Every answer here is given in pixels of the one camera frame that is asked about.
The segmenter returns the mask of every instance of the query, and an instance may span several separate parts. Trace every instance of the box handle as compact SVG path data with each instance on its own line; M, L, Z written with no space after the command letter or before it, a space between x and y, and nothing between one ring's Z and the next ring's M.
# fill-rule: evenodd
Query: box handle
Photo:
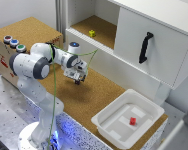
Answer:
M147 57L145 57L145 53L147 50L147 46L148 46L148 40L151 39L154 35L150 32L147 32L147 36L145 37L144 41L143 41L143 45L142 45L142 49L141 49L141 54L139 57L139 63L142 64L143 62L145 62L147 60Z

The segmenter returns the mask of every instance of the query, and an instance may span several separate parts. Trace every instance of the blue button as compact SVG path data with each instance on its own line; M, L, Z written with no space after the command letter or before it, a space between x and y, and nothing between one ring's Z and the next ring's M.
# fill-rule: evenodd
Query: blue button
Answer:
M12 40L11 43L18 43L18 40Z

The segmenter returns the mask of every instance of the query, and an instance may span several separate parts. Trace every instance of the door handle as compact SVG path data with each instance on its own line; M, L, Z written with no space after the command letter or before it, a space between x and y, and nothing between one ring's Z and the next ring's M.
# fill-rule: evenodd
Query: door handle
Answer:
M150 32L147 32L147 36L145 37L144 41L143 41L143 45L141 48L141 53L140 53L140 57L139 57L139 63L142 64L143 62L145 62L147 60L147 57L145 57L145 53L147 50L147 46L148 46L148 40L151 39L154 35Z

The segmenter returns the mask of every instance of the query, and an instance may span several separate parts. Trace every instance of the cabinet door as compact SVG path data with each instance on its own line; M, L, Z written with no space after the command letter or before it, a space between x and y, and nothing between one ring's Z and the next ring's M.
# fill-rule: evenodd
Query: cabinet door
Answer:
M148 32L154 37L148 40L147 60L140 64L139 56ZM116 56L173 86L187 51L187 35L127 9L120 9L114 47Z

